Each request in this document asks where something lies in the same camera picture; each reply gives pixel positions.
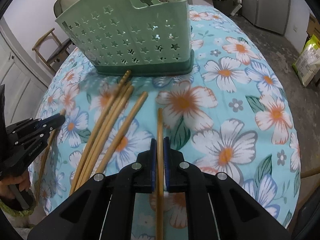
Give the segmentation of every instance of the table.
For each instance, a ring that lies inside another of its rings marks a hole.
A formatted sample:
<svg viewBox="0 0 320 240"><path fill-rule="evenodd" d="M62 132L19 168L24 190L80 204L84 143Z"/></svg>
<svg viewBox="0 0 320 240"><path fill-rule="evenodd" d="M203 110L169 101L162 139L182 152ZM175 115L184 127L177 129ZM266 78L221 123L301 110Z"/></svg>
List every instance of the table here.
<svg viewBox="0 0 320 240"><path fill-rule="evenodd" d="M300 188L300 152L284 89L257 47L228 17L213 7L190 6L190 74L134 77L135 91L114 126L95 170L138 96L149 96L132 122L105 174L117 173L149 149L156 136L156 110L163 108L165 135L185 160L202 171L226 172L283 226L287 226ZM47 214L67 197L85 143L119 77L101 76L75 49L53 78L38 117L66 108L41 182ZM38 180L40 158L30 167ZM138 194L132 239L155 237L155 198ZM183 194L165 197L165 239L187 239Z"/></svg>

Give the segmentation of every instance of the chopstick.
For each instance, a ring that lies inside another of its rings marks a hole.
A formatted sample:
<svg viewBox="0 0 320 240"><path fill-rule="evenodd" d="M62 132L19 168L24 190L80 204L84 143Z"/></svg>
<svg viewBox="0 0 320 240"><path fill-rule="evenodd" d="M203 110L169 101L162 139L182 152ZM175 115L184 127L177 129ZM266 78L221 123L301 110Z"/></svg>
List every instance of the chopstick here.
<svg viewBox="0 0 320 240"><path fill-rule="evenodd" d="M97 171L96 171L97 173L103 173L103 171L104 171L105 167L107 166L108 162L110 161L113 153L115 152L116 148L118 147L118 145L121 142L121 140L123 139L123 137L127 134L127 131L129 129L134 117L136 116L136 114L138 113L140 108L142 107L143 103L146 101L147 97L148 97L148 93L143 92L140 95L140 97L138 98L137 102L135 103L135 105L133 106L131 111L129 112L127 118L124 120L123 124L121 125L120 129L118 130L118 133L114 137L107 152L105 153L101 163L99 164L99 166L97 168Z"/></svg>
<svg viewBox="0 0 320 240"><path fill-rule="evenodd" d="M98 134L97 134L97 137L96 137L96 139L94 140L94 143L93 143L91 149L89 150L88 157L87 157L87 159L86 159L86 161L85 161L85 163L84 163L84 166L83 166L82 171L81 171L81 173L80 173L80 177L79 177L79 179L78 179L78 183L77 183L77 185L76 185L76 190L77 190L78 188L80 188L80 187L89 179L89 178L87 178L86 180L84 180L84 176L85 176L85 174L86 174L86 170L87 170L87 168L88 168L88 165L89 165L89 163L90 163L90 161L91 161L91 159L92 159L92 154L93 154L95 148L97 147L97 144L98 144L98 142L99 142L99 140L100 140L100 138L101 138L104 130L106 129L106 126L107 126L108 123L109 123L109 119L110 119L110 117L112 116L112 114L113 114L113 112L114 112L114 109L119 105L122 97L124 96L125 92L127 91L127 89L128 89L130 86L131 86L131 82L129 81L129 82L121 89L119 95L118 95L117 98L116 98L116 101L114 102L113 106L111 107L108 115L105 117L105 119L104 119L104 121L103 121L103 123L102 123L102 125L101 125L101 128L100 128L100 130L99 130L99 132L98 132Z"/></svg>
<svg viewBox="0 0 320 240"><path fill-rule="evenodd" d="M157 180L156 180L156 239L163 239L164 162L162 108L158 109L157 122Z"/></svg>
<svg viewBox="0 0 320 240"><path fill-rule="evenodd" d="M103 128L102 131L102 134L99 138L99 140L96 140L94 144L96 144L96 147L94 148L92 154L90 153L91 155L91 159L90 159L90 162L87 166L87 169L85 170L85 173L84 173L84 176L82 178L82 181L81 181L81 184L80 186L82 186L89 178L90 178L90 175L92 173L92 170L99 158L99 155L103 149L103 146L105 145L109 135L110 135L110 132L113 128L113 126L115 125L119 115L121 114L122 110L124 109L125 105L127 104L127 102L129 101L129 98L130 96L132 95L132 92L134 90L134 87L133 86L130 86L127 91L125 92L123 98L120 98L120 102L118 104L118 106L116 106L116 109L113 113L109 113L108 116L110 116L110 118L108 118L108 123L107 125Z"/></svg>
<svg viewBox="0 0 320 240"><path fill-rule="evenodd" d="M81 155L81 159L80 159L80 162L78 164L78 167L76 169L76 174L73 178L73 181L72 181L72 185L71 185L71 189L70 189L70 193L69 193L69 196L75 191L76 189L76 186L77 186L77 183L79 181L79 177L80 177L80 174L81 174L81 171L84 167L84 164L85 164L85 161L87 160L87 157L88 157L88 154L90 152L90 149L95 141L95 138L100 130L100 127L106 117L106 115L108 114L112 104L114 103L114 101L116 100L116 97L119 93L119 91L122 89L123 85L125 84L125 82L127 81L127 79L129 78L131 74L131 71L130 70L127 70L127 72L124 74L124 76L122 77L122 79L120 80L116 90L114 91L114 93L111 95L107 105L103 108L103 111L97 121L97 123L95 124L95 126L93 127L93 130L91 132L91 135L89 137L89 140L85 146L85 149Z"/></svg>
<svg viewBox="0 0 320 240"><path fill-rule="evenodd" d="M66 115L66 110L62 109L60 111L60 114L61 115ZM53 139L54 139L54 137L55 137L55 135L57 133L57 130L59 130L59 129L55 129L55 130L53 130L51 132L51 134L49 136L49 139L48 139L48 146L44 150L44 154L42 155L42 158L41 158L41 166L40 166L40 171L39 171L39 178L38 178L37 187L36 187L36 205L38 204L38 201L39 201L40 185L41 185L42 175L43 175L43 172L44 172L45 163L47 161L48 153L49 153L50 147L52 145Z"/></svg>

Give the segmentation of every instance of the basket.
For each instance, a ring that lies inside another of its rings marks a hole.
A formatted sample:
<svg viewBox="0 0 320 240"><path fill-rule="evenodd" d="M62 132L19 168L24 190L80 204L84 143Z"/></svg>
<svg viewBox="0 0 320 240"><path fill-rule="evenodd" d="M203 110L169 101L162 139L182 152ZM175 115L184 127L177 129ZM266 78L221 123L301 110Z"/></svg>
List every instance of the basket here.
<svg viewBox="0 0 320 240"><path fill-rule="evenodd" d="M56 22L86 55L97 71L135 76L189 73L194 53L190 46L188 0L79 0Z"/></svg>

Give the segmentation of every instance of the white door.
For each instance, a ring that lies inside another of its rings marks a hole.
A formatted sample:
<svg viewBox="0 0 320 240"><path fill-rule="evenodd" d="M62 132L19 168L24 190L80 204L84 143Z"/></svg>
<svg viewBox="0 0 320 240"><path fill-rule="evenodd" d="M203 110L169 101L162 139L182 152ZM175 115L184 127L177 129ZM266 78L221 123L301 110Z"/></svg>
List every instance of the white door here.
<svg viewBox="0 0 320 240"><path fill-rule="evenodd" d="M5 84L6 126L36 117L47 87L18 59L0 34L0 84Z"/></svg>

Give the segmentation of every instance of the metal screw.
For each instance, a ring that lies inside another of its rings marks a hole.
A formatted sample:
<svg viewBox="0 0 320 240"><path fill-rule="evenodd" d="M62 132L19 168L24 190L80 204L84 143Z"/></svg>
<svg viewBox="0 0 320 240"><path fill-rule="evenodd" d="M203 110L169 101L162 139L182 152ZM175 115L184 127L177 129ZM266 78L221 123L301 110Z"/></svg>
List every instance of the metal screw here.
<svg viewBox="0 0 320 240"><path fill-rule="evenodd" d="M182 163L180 163L179 164L179 166L180 166L180 168L182 168L182 169L187 169L187 168L189 168L189 163L186 163L186 162L182 162Z"/></svg>
<svg viewBox="0 0 320 240"><path fill-rule="evenodd" d="M220 180L225 180L225 179L227 179L227 177L228 176L224 172L219 172L217 174L217 178L220 179Z"/></svg>
<svg viewBox="0 0 320 240"><path fill-rule="evenodd" d="M103 178L104 178L104 176L103 176L103 174L101 174L101 173L98 173L98 174L96 174L96 175L93 176L93 179L94 179L95 181L102 181Z"/></svg>
<svg viewBox="0 0 320 240"><path fill-rule="evenodd" d="M133 168L134 170L139 170L141 169L142 165L140 163L133 163L131 165L131 168Z"/></svg>

